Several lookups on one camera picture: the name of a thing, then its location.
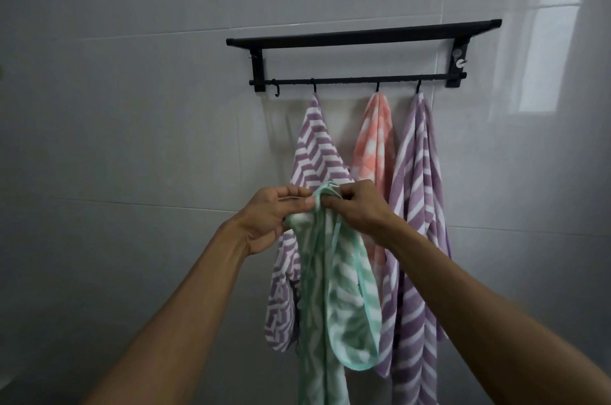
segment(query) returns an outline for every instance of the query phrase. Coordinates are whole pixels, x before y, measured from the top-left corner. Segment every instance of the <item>hanging towel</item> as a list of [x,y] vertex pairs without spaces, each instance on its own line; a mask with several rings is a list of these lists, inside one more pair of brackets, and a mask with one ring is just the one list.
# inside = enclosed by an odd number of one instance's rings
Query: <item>hanging towel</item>
[[[291,183],[316,189],[329,180],[350,183],[352,177],[331,141],[314,93],[297,139]],[[299,337],[300,275],[297,241],[294,232],[287,231],[280,237],[264,328],[267,343],[280,352]]]
[[[414,98],[409,111],[389,204],[412,228],[450,256],[432,114],[423,93]],[[446,335],[388,251],[386,259],[381,358],[376,370],[385,377],[392,371],[393,405],[436,404],[437,344]]]
[[347,405],[343,367],[368,370],[378,362],[382,323],[373,273],[359,233],[337,212],[321,207],[286,218],[294,229],[301,258],[302,323],[299,405]]
[[[350,173],[355,181],[370,179],[378,191],[389,199],[390,182],[395,168],[395,131],[392,127],[390,107],[386,97],[376,92],[365,109],[363,124],[356,140]],[[386,253],[383,247],[376,246],[369,236],[363,235],[367,258],[376,278],[380,302],[382,285],[386,272]]]

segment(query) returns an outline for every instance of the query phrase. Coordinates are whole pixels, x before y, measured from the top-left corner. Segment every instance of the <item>hand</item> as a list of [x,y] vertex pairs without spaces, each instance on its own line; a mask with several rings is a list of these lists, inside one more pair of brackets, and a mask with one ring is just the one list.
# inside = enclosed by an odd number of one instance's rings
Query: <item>hand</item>
[[262,188],[228,223],[244,236],[248,254],[258,254],[288,229],[284,217],[314,207],[311,196],[308,188],[295,185]]
[[346,183],[336,191],[343,199],[325,195],[320,198],[320,203],[338,212],[356,231],[372,237],[378,246],[386,247],[384,245],[386,230],[399,216],[390,210],[373,182],[361,180]]

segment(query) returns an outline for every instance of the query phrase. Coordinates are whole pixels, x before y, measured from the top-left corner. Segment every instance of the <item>black towel rack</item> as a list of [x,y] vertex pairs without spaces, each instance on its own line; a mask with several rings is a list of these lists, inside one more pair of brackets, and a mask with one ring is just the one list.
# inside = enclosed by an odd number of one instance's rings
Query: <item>black towel rack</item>
[[[252,59],[252,80],[249,84],[255,92],[264,92],[266,85],[316,85],[316,84],[358,84],[378,82],[416,82],[420,80],[445,80],[448,88],[460,87],[467,73],[462,69],[466,64],[467,46],[471,37],[498,29],[501,19],[475,23],[421,25],[395,29],[374,29],[370,31],[338,31],[311,33],[307,35],[286,35],[280,37],[227,38],[228,46],[250,51]],[[302,48],[313,46],[369,45],[373,43],[398,43],[403,41],[426,41],[454,39],[450,63],[446,74],[424,74],[404,76],[345,77],[337,79],[292,79],[266,80],[263,65],[263,50],[274,48]]]

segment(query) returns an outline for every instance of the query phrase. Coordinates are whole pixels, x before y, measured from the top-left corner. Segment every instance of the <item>green patterned towel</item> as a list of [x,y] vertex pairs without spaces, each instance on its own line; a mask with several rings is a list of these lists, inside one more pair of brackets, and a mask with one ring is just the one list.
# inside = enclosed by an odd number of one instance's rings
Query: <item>green patterned towel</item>
[[382,324],[378,286],[361,235],[315,193],[313,211],[286,218],[301,258],[299,405],[349,404],[343,367],[368,370],[378,363]]

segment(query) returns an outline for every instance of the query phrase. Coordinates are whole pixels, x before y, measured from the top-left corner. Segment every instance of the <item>purple chevron towel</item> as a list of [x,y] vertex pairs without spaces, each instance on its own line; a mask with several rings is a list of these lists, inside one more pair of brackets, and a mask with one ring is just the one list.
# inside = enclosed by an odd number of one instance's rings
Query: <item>purple chevron towel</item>
[[[431,109],[422,93],[412,103],[397,152],[390,207],[450,256]],[[437,404],[437,344],[446,338],[397,260],[386,250],[380,361],[392,373],[393,405]]]
[[[340,185],[352,182],[352,177],[331,141],[314,93],[297,139],[291,183],[316,189],[327,181]],[[265,339],[280,352],[299,336],[300,277],[297,240],[293,231],[287,231],[280,238],[265,316]]]

